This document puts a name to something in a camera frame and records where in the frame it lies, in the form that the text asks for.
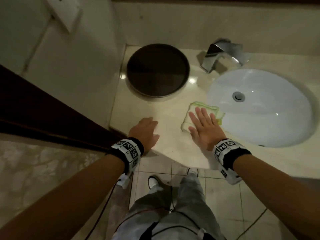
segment sink basin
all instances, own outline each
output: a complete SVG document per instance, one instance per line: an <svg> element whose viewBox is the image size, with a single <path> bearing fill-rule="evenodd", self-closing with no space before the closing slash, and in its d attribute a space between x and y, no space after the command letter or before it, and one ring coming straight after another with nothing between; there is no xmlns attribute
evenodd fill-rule
<svg viewBox="0 0 320 240"><path fill-rule="evenodd" d="M282 77L261 70L224 73L210 86L207 103L226 115L222 127L252 144L286 147L314 132L312 108L306 96Z"/></svg>

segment marble countertop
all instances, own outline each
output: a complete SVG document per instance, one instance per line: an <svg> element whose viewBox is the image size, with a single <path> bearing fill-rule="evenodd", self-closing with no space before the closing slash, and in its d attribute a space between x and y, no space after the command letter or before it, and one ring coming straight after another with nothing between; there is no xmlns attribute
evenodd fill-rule
<svg viewBox="0 0 320 240"><path fill-rule="evenodd" d="M190 76L186 85L168 97L145 97L133 90L126 79L126 64L139 48L126 48L109 126L128 134L130 128L141 118L152 116L159 121L155 133L159 134L160 138L153 148L155 153L163 154L187 167L217 169L214 157L204 155L194 144L190 134L182 132L180 126L190 103L206 102L207 89L219 74L215 71L207 74L200 68L197 57L203 54L202 50L180 49L190 64ZM270 148L253 145L228 132L227 137L239 141L253 155L291 176L320 179L319 64L318 56L257 53L243 66L278 74L292 82L308 97L317 123L315 133L308 140L290 147Z"/></svg>

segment shoe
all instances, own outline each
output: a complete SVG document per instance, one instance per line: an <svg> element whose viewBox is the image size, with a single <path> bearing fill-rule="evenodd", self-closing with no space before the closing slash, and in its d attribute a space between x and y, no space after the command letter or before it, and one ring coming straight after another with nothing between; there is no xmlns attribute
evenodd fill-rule
<svg viewBox="0 0 320 240"><path fill-rule="evenodd" d="M199 171L197 168L188 168L188 171L186 174L190 174L193 173L194 175L196 175L197 177L199 176Z"/></svg>
<svg viewBox="0 0 320 240"><path fill-rule="evenodd" d="M148 177L148 186L149 186L149 189L151 189L152 187L156 186L156 185L159 185L159 179L154 176L154 175L151 175Z"/></svg>

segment dark round lid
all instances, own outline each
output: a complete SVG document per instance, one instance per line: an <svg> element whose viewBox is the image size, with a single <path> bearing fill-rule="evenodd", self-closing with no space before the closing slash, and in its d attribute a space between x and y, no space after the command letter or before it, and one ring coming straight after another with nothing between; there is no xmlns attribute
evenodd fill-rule
<svg viewBox="0 0 320 240"><path fill-rule="evenodd" d="M127 77L138 92L165 97L187 82L190 66L185 55L167 44L150 44L138 49L128 61Z"/></svg>

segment forearm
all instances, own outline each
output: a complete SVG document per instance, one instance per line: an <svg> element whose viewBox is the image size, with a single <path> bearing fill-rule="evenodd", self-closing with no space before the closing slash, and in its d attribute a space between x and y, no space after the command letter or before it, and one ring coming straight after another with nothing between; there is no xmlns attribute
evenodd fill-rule
<svg viewBox="0 0 320 240"><path fill-rule="evenodd" d="M252 155L236 159L233 168L280 220L300 233L320 239L317 192Z"/></svg>
<svg viewBox="0 0 320 240"><path fill-rule="evenodd" d="M71 239L102 203L125 164L107 155L40 198L0 229L0 239Z"/></svg>

